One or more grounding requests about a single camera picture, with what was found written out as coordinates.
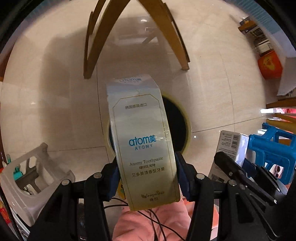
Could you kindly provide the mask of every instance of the wire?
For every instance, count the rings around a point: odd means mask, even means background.
[[[127,204],[108,205],[108,206],[105,206],[104,209],[109,208],[109,207],[122,207],[122,206],[128,206],[128,205]]]
[[[128,203],[127,202],[125,202],[125,201],[123,201],[122,199],[120,199],[120,198],[117,198],[117,197],[113,197],[112,199],[115,199],[115,200],[118,200],[118,201],[121,201],[121,202],[123,202],[123,203],[125,203],[125,204],[127,204],[128,205]],[[157,221],[155,221],[155,220],[153,220],[152,218],[150,218],[150,217],[148,217],[146,214],[144,214],[144,213],[142,213],[141,211],[138,211],[138,213],[140,213],[140,214],[142,214],[143,216],[145,216],[146,218],[148,218],[148,219],[150,219],[152,222],[154,222],[154,223],[157,223],[158,224],[158,222]],[[168,227],[168,226],[166,226],[166,225],[164,225],[164,224],[161,224],[161,226],[162,227],[165,227],[166,229],[169,229],[169,230],[171,230],[172,232],[174,232],[182,241],[185,241],[185,239],[183,239],[183,237],[180,235],[180,234],[178,234],[175,230],[173,230],[173,229],[171,229],[170,227]]]
[[[159,218],[156,216],[156,213],[153,212],[152,209],[148,209],[148,210],[149,210],[151,213],[153,213],[153,215],[156,217],[157,222],[158,222],[158,225],[159,225],[159,227],[160,227],[160,230],[161,230],[161,232],[162,232],[162,234],[163,234],[164,241],[167,241],[166,236],[165,236],[165,232],[164,232],[164,230],[163,230],[163,228],[162,228],[162,226],[161,226],[161,223],[160,223],[160,221],[159,221]]]
[[[0,197],[1,197],[2,201],[3,201],[3,203],[4,203],[4,206],[5,206],[6,211],[8,213],[8,217],[9,217],[9,219],[11,221],[11,224],[13,226],[13,229],[15,230],[15,233],[16,233],[18,239],[23,241],[22,235],[20,234],[20,230],[17,227],[17,224],[16,224],[15,219],[13,217],[13,214],[11,212],[10,206],[8,204],[8,201],[7,201],[7,199],[6,199],[5,195],[4,195],[4,192],[3,192],[1,186],[0,186]]]

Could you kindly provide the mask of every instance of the blue plastic chair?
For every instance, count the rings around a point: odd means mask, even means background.
[[[278,129],[267,123],[262,124],[267,129],[264,135],[249,135],[248,149],[256,152],[255,163],[270,170],[273,165],[284,168],[280,181],[289,184],[296,165],[296,135]],[[291,139],[290,146],[279,143],[279,137]]]

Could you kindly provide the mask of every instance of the wooden chair frame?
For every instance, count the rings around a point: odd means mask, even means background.
[[[122,13],[129,1],[130,0],[110,0],[103,13],[98,31],[94,37],[94,42],[88,55],[89,35],[93,34],[94,27],[106,0],[99,0],[94,11],[91,12],[86,31],[84,48],[83,75],[85,79],[90,79],[105,41],[107,40],[115,22],[119,18],[119,15]],[[188,63],[190,62],[190,59],[180,31],[167,5],[161,0],[139,0],[139,2],[147,10],[158,28],[162,31],[164,37],[167,39],[169,45],[179,60],[182,70],[188,70]]]

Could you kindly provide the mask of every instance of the white box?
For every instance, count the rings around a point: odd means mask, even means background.
[[[129,207],[180,200],[177,168],[160,90],[143,74],[107,83],[110,124]]]
[[[240,167],[244,163],[246,151],[248,148],[249,137],[245,134],[232,131],[221,131],[216,153],[225,152]],[[229,177],[213,161],[209,178],[211,180],[226,183]]]

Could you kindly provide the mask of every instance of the wooden chair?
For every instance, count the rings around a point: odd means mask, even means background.
[[[286,98],[284,100],[279,100],[270,104],[266,104],[267,109],[271,108],[295,108],[296,107],[296,97]],[[269,125],[275,126],[285,131],[292,132],[296,134],[296,118],[293,118],[293,114],[274,114],[275,117],[286,120],[269,120],[267,119],[266,122]]]
[[[93,45],[88,55],[89,35],[91,35],[94,31],[94,27],[106,0],[99,0],[94,11],[91,12],[86,31],[84,48],[83,75],[85,79],[89,79],[91,77],[105,41],[107,40],[115,22],[119,18],[119,15],[122,13],[129,1],[130,0],[110,0],[103,13],[98,31],[95,35]],[[190,62],[190,59],[179,29],[167,5],[161,0],[139,0],[139,2],[147,10],[158,28],[162,31],[164,37],[167,39],[169,45],[179,60],[182,70],[188,70],[188,63]]]

